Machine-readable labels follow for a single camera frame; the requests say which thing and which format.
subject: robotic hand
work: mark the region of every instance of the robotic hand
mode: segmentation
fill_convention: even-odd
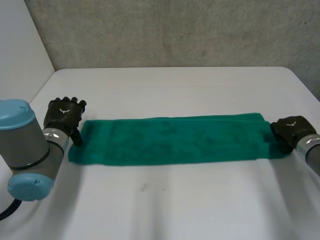
[[[283,154],[294,149],[320,176],[320,135],[303,116],[290,116],[271,124],[271,130],[279,142]]]
[[[0,155],[13,173],[7,189],[15,201],[42,200],[49,195],[69,137],[76,146],[82,145],[77,127],[86,105],[76,97],[52,100],[41,130],[26,101],[0,101]]]

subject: folded towel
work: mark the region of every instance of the folded towel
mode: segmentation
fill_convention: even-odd
[[[259,113],[88,120],[82,147],[69,161],[151,166],[282,158],[270,123]]]

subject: table surface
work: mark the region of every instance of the table surface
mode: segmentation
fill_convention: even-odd
[[[50,100],[87,101],[80,124],[261,113],[302,115],[320,131],[320,103],[283,67],[101,68],[57,71],[32,101],[40,124]],[[0,207],[12,201],[0,161]],[[63,161],[43,201],[0,223],[6,240],[315,240],[320,181],[292,154],[166,166],[78,166]]]

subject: glove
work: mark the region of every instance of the glove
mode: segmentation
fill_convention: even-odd
[[[303,116],[289,116],[271,124],[271,130],[279,142],[280,151],[289,154],[305,136],[316,134],[314,127]]]
[[[77,147],[82,145],[82,138],[78,130],[82,114],[85,112],[87,103],[81,100],[78,103],[76,97],[64,97],[62,100],[56,98],[50,101],[44,118],[44,128],[55,128],[63,131]]]

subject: light blue joint cap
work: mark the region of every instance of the light blue joint cap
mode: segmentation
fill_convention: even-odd
[[[8,192],[15,199],[32,202],[46,198],[54,186],[54,181],[38,173],[13,175],[8,182]]]
[[[25,100],[0,100],[0,131],[21,128],[36,118]]]

